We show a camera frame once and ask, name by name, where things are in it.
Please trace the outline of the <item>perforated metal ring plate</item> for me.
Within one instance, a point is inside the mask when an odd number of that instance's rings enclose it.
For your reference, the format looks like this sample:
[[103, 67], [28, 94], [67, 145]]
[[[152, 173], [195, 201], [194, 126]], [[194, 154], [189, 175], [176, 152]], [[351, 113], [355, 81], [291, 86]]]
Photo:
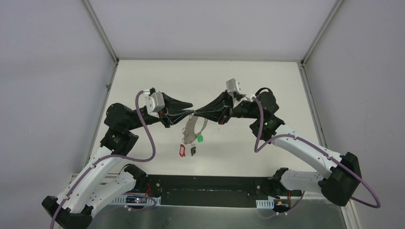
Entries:
[[196, 132], [195, 126], [196, 126], [198, 118], [199, 117], [194, 116], [194, 115], [189, 116], [186, 126], [182, 130], [182, 134], [183, 134], [182, 142], [184, 145], [194, 146], [195, 145], [194, 142], [197, 141], [197, 136], [202, 135], [202, 131], [207, 127], [208, 120], [204, 118], [203, 125], [202, 125], [200, 131]]

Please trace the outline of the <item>key with black tag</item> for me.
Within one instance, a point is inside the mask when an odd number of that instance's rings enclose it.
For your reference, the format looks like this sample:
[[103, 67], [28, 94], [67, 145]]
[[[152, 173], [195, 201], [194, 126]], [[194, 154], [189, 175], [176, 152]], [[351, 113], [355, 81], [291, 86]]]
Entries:
[[196, 146], [191, 147], [191, 156], [194, 156], [196, 154]]

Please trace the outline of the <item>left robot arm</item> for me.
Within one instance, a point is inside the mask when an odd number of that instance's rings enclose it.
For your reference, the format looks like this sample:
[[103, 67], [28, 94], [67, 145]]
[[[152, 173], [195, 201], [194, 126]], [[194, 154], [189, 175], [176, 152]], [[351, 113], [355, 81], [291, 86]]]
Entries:
[[50, 228], [56, 224], [64, 229], [86, 229], [105, 206], [125, 192], [140, 193], [145, 189], [145, 173], [131, 158], [124, 173], [106, 185], [101, 181], [128, 154], [139, 137], [133, 129], [162, 123], [166, 128], [177, 124], [192, 113], [192, 103], [171, 98], [154, 89], [140, 91], [135, 97], [135, 109], [112, 104], [106, 112], [108, 130], [93, 157], [59, 195], [47, 196], [42, 205], [51, 217]]

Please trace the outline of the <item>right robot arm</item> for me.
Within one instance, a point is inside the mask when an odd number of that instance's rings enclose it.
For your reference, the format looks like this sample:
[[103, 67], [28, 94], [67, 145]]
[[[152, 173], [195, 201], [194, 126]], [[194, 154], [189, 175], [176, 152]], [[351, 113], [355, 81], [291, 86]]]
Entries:
[[310, 191], [322, 194], [335, 205], [346, 206], [353, 199], [357, 187], [364, 183], [358, 157], [350, 152], [343, 155], [304, 138], [276, 117], [278, 109], [276, 98], [268, 88], [261, 88], [252, 96], [225, 90], [194, 114], [220, 125], [230, 118], [253, 119], [249, 127], [256, 137], [254, 152], [274, 145], [315, 169], [315, 172], [278, 169], [271, 182], [271, 189], [276, 195], [284, 195], [289, 190]]

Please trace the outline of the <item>green key tag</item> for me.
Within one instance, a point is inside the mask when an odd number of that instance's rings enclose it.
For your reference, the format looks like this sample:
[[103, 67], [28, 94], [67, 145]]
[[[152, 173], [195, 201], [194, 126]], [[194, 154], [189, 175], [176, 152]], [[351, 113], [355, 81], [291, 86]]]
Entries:
[[197, 136], [197, 142], [198, 142], [198, 143], [203, 142], [203, 140], [204, 140], [203, 135], [199, 135], [199, 136]]

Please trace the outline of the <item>red key tag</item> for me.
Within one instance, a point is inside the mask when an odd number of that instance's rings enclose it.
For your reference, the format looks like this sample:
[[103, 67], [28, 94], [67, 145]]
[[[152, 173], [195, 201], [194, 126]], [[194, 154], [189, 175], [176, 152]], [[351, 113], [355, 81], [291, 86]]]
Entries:
[[180, 157], [185, 157], [185, 156], [186, 156], [185, 150], [186, 150], [185, 145], [180, 144], [180, 150], [179, 150], [179, 156], [180, 156]]

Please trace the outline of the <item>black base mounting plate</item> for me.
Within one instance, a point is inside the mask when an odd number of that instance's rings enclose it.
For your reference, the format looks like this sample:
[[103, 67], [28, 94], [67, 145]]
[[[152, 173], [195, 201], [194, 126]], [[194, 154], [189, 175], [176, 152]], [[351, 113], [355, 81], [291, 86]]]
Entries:
[[269, 177], [172, 175], [146, 175], [130, 192], [147, 194], [159, 205], [225, 208], [271, 208], [272, 199], [302, 194], [282, 188]]

